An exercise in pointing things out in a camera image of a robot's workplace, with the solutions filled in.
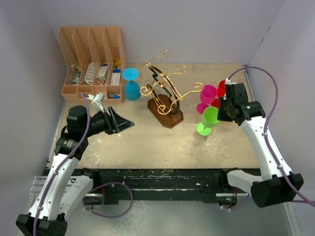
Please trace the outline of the green wine glass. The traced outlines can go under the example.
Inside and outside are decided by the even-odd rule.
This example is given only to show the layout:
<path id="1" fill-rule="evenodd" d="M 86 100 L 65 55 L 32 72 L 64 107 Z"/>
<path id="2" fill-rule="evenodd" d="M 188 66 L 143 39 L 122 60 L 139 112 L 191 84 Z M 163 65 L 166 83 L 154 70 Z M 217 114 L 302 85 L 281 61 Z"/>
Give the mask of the green wine glass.
<path id="1" fill-rule="evenodd" d="M 202 121 L 197 125 L 197 133 L 201 136 L 208 136 L 212 132 L 212 128 L 219 124 L 218 108 L 208 107 L 204 110 L 202 115 Z"/>

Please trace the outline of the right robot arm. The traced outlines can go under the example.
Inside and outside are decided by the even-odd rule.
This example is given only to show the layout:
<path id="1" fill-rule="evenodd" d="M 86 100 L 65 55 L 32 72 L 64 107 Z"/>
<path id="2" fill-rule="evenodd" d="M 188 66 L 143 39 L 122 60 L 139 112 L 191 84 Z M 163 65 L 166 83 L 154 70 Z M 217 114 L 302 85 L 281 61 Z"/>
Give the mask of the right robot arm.
<path id="1" fill-rule="evenodd" d="M 266 123 L 266 114 L 257 101 L 250 102 L 243 83 L 226 83 L 220 99 L 218 120 L 236 122 L 252 145 L 261 174 L 251 175 L 239 168 L 224 169 L 219 187 L 223 192 L 239 188 L 252 196 L 258 207 L 292 201 L 303 183 L 282 158 Z"/>

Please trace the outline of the red wine glass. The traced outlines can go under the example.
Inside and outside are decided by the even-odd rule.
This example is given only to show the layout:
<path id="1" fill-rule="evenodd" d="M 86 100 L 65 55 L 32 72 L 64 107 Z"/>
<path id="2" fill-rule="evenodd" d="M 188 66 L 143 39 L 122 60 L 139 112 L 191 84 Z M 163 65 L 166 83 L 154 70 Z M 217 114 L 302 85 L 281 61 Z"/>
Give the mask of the red wine glass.
<path id="1" fill-rule="evenodd" d="M 218 87 L 217 87 L 217 98 L 214 99 L 214 101 L 211 103 L 211 105 L 213 107 L 216 107 L 216 108 L 220 108 L 220 98 L 224 97 L 225 95 L 225 92 L 226 92 L 226 89 L 225 89 L 225 80 L 222 80 L 220 81 Z"/>

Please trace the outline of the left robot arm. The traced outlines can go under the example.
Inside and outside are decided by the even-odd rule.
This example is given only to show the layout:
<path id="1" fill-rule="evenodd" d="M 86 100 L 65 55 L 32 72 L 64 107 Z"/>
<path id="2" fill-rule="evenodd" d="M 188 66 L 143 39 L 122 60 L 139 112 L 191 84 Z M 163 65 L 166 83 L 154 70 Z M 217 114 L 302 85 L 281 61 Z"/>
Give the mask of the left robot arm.
<path id="1" fill-rule="evenodd" d="M 94 116 L 81 105 L 69 109 L 66 126 L 56 142 L 55 156 L 43 187 L 29 209 L 20 214 L 16 226 L 25 236 L 63 236 L 68 220 L 88 193 L 101 188 L 100 172 L 82 169 L 74 183 L 70 178 L 86 150 L 90 136 L 105 132 L 118 134 L 134 123 L 118 115 L 113 107 L 100 109 Z"/>

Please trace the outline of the pink wine glass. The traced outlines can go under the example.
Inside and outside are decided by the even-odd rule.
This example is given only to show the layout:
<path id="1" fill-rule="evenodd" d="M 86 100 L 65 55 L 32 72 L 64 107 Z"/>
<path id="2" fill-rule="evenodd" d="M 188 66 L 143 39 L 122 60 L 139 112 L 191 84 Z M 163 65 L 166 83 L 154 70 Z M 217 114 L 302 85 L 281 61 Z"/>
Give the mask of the pink wine glass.
<path id="1" fill-rule="evenodd" d="M 196 106 L 196 110 L 203 114 L 204 110 L 214 101 L 218 94 L 217 88 L 213 85 L 205 85 L 200 92 L 200 103 Z"/>

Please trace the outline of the blue wine glass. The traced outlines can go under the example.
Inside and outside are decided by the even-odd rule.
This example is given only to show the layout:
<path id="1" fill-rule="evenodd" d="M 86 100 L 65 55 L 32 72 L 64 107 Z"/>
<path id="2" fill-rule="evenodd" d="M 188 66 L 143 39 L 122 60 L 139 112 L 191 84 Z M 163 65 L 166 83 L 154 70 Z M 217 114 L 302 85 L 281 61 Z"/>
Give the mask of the blue wine glass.
<path id="1" fill-rule="evenodd" d="M 141 97 L 140 86 L 135 81 L 138 76 L 139 71 L 136 68 L 130 67 L 123 71 L 123 78 L 127 81 L 125 95 L 129 101 L 136 101 Z"/>

